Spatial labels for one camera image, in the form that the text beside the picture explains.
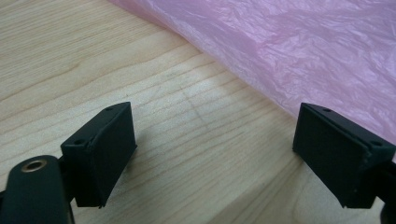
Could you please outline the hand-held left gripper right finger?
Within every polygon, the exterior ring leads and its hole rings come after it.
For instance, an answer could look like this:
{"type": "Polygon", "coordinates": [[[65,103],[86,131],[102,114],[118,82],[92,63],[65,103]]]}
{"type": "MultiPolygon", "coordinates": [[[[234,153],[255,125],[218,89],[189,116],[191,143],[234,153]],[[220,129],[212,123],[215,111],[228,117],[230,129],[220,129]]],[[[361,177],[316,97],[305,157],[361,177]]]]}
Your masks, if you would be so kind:
{"type": "Polygon", "coordinates": [[[396,146],[329,108],[302,103],[292,149],[347,208],[396,208],[396,146]]]}

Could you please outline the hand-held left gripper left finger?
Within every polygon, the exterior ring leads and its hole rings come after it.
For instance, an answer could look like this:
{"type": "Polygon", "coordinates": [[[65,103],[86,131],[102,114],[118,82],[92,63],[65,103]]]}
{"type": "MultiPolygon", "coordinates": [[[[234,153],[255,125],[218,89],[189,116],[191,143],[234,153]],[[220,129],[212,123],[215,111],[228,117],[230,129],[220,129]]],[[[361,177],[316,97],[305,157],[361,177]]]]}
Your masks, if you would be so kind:
{"type": "Polygon", "coordinates": [[[111,105],[61,144],[79,207],[103,207],[137,144],[131,104],[111,105]]]}

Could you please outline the pink plastic trash bag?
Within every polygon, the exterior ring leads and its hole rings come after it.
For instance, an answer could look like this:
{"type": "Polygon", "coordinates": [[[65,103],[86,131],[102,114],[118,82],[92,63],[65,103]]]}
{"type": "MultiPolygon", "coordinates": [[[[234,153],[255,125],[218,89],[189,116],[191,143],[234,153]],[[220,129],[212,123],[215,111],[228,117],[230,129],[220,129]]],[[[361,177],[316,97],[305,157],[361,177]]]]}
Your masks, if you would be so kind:
{"type": "Polygon", "coordinates": [[[292,115],[326,106],[396,145],[396,0],[109,0],[292,115]]]}

